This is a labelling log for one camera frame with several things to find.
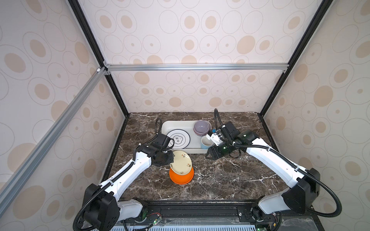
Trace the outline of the light blue mug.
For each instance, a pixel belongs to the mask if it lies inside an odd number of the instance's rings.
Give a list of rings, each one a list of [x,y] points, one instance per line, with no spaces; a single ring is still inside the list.
[[[201,139],[201,149],[209,149],[213,145],[214,145],[214,143],[208,135],[202,137],[202,139]]]

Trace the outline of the yellow plate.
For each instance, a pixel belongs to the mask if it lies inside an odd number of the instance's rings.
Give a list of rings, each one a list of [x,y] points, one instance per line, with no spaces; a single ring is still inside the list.
[[[192,169],[191,158],[184,151],[173,151],[173,162],[170,164],[170,167],[178,175],[187,175]]]

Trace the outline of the purple bowl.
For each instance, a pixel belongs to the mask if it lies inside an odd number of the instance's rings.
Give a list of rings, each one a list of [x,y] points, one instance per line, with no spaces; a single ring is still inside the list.
[[[210,122],[205,120],[197,121],[193,126],[193,131],[197,136],[205,136],[212,129],[212,125]]]

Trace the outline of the orange bowl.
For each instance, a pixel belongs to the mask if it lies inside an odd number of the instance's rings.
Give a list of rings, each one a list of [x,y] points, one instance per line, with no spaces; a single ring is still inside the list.
[[[194,177],[194,169],[192,168],[191,171],[186,175],[179,175],[175,173],[172,169],[170,169],[169,176],[172,182],[179,185],[185,185],[192,181]]]

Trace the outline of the white plate teal line rim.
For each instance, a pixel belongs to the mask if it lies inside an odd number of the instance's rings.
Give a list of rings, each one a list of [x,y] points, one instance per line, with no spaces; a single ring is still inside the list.
[[[185,149],[191,141],[189,133],[180,129],[170,131],[167,136],[170,137],[168,146],[172,149]]]

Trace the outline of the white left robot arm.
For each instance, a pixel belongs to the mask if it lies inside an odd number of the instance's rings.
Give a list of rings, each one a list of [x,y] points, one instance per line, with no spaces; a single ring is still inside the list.
[[[173,163],[169,146],[173,140],[161,133],[162,120],[155,121],[155,136],[134,148],[132,159],[112,177],[99,185],[91,184],[84,193],[83,205],[73,221],[74,231],[111,230],[118,221],[138,217],[144,204],[138,200],[120,202],[120,198],[133,181],[151,166]]]

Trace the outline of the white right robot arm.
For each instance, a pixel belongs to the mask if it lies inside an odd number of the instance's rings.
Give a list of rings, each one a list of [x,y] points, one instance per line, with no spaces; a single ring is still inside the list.
[[[320,180],[320,173],[314,168],[306,169],[269,146],[252,130],[240,132],[232,122],[223,123],[218,109],[214,110],[216,129],[209,131],[213,145],[208,149],[206,159],[218,160],[235,151],[247,153],[276,173],[287,188],[270,196],[259,198],[251,207],[250,214],[257,222],[267,215],[291,210],[297,214],[313,213],[320,217],[334,218],[342,213],[343,207],[335,192]],[[312,209],[312,203],[324,189],[333,198],[336,208],[333,212],[322,213]]]

